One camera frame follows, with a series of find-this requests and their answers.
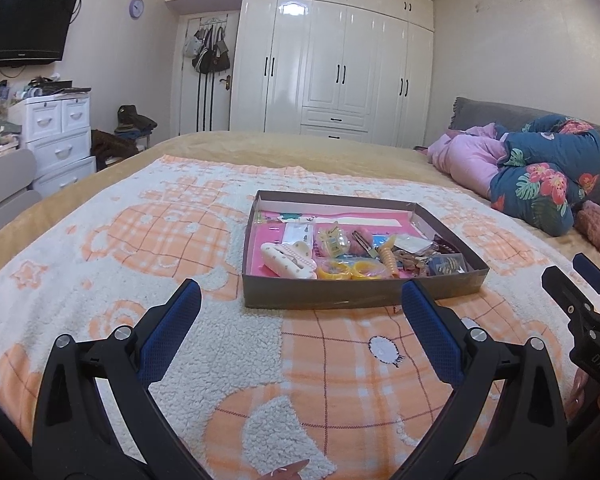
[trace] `metal bolt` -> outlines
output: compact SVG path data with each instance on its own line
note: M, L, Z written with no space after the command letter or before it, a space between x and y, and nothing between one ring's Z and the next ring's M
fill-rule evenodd
M544 350L544 341L539 337L531 338L531 346L536 350Z
M56 339L56 346L58 348L64 348L71 342L71 338L67 334L61 335L58 339Z
M121 326L120 328L116 329L116 332L114 333L115 338L120 341L124 341L125 339L128 339L130 335L131 335L131 328L128 326Z
M471 339L475 341L487 341L487 333L481 328L474 328L470 332Z

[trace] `white wall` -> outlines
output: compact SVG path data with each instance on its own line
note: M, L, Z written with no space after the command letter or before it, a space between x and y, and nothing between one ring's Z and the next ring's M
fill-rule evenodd
M136 22L131 0L82 0L82 11L70 26L64 59L27 68L18 81L53 72L90 86L91 127L113 133L118 107L135 104L139 113L158 123L152 143L170 136L171 71L178 26L164 0L144 0ZM9 75L20 69L3 69Z
M600 0L436 0L428 143L457 96L600 124Z

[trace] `black flat screen tv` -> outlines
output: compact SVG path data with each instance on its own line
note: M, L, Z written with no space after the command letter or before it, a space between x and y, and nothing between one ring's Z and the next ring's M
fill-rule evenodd
M0 67L60 61L76 0L0 0Z

